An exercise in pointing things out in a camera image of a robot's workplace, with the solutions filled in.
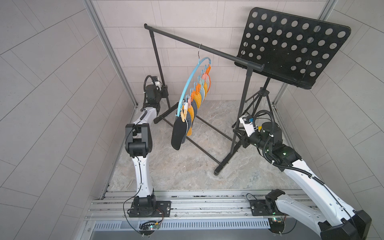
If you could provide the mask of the orange yellow shoe insole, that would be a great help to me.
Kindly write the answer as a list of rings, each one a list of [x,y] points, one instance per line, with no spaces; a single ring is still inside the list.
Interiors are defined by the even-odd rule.
[[[194,108],[192,106],[190,106],[188,108],[188,114],[190,116],[190,122],[189,122],[189,129],[187,132],[187,136],[189,137],[192,135],[192,123],[193,123],[194,118],[195,118],[195,111],[194,111]]]

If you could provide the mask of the black shoe insole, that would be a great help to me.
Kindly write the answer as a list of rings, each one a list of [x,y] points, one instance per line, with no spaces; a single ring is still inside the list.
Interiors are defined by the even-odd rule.
[[[171,145],[175,150],[179,150],[184,136],[187,134],[188,122],[182,117],[177,117],[172,132]]]

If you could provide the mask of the blue multi-clip hanger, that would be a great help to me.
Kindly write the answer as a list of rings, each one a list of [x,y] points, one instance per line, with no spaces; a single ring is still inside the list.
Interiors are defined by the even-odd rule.
[[[195,66],[195,68],[193,69],[192,73],[190,74],[190,76],[189,76],[189,78],[188,78],[188,80],[184,86],[184,89],[182,91],[181,97],[179,99],[179,103],[177,106],[177,113],[176,113],[177,117],[182,117],[184,119],[186,118],[187,111],[189,109],[189,99],[190,98],[193,99],[197,93],[200,93],[201,86],[204,87],[205,82],[206,82],[206,78],[204,78],[203,76],[205,76],[205,75],[208,76],[210,73],[211,66],[212,66],[212,60],[209,57],[201,58],[200,57],[200,50],[203,50],[202,44],[198,45],[198,63]],[[204,65],[204,68],[202,69],[200,75],[197,76],[197,80],[194,81],[194,85],[192,86],[191,82],[194,79],[196,72],[199,70],[200,66],[205,61],[207,61],[208,64]]]

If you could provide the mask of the black garment rack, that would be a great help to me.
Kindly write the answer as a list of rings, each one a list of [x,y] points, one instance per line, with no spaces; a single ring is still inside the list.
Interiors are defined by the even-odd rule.
[[[241,39],[245,29],[243,27],[162,27],[160,30],[200,45],[209,45],[217,51],[235,56],[239,47],[242,46]],[[137,47],[143,48],[139,55],[144,59],[144,63],[140,66],[141,75],[132,81],[143,80],[145,75],[159,77],[160,81],[168,86],[169,97],[166,103],[173,106],[178,102],[184,85],[195,67],[193,47],[159,33],[151,33],[145,27],[138,27],[131,33],[138,42]],[[213,63],[210,76],[214,81],[208,100],[240,100],[246,70],[237,68],[231,60],[204,50],[201,50],[201,56],[210,57]]]

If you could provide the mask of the dark grey shoe insole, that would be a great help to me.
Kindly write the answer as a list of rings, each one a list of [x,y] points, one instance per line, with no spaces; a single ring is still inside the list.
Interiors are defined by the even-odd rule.
[[[192,124],[193,124],[194,118],[195,118],[195,108],[194,108],[194,105],[191,104],[191,106],[188,108],[188,112],[187,112],[188,131],[182,139],[182,144],[185,143],[186,137],[188,137],[192,134]]]

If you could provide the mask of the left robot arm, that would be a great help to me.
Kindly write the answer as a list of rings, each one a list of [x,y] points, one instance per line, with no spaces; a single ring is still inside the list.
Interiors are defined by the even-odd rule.
[[[140,117],[126,125],[125,149],[132,158],[135,167],[137,194],[133,208],[156,209],[156,197],[149,174],[149,154],[153,149],[151,124],[160,112],[163,84],[157,76],[146,76],[144,80],[144,103]]]

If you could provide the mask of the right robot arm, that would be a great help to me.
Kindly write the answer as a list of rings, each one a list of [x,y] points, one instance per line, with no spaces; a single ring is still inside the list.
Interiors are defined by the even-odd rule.
[[[298,184],[315,203],[317,210],[305,206],[282,190],[266,195],[264,209],[268,214],[281,213],[295,218],[323,240],[365,240],[372,218],[364,210],[357,211],[317,177],[303,158],[283,144],[282,131],[273,114],[260,110],[254,115],[241,115],[234,133],[246,148],[255,146],[259,154]]]

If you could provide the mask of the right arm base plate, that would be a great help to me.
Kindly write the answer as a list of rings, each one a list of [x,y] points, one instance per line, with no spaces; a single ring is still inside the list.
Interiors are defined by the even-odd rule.
[[[265,205],[265,200],[249,200],[252,216],[284,216],[284,213],[270,210]]]

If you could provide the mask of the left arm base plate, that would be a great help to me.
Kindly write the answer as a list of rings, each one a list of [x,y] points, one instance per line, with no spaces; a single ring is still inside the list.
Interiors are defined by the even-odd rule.
[[[127,210],[130,218],[169,217],[171,201],[152,201],[148,199],[135,199],[131,208]]]

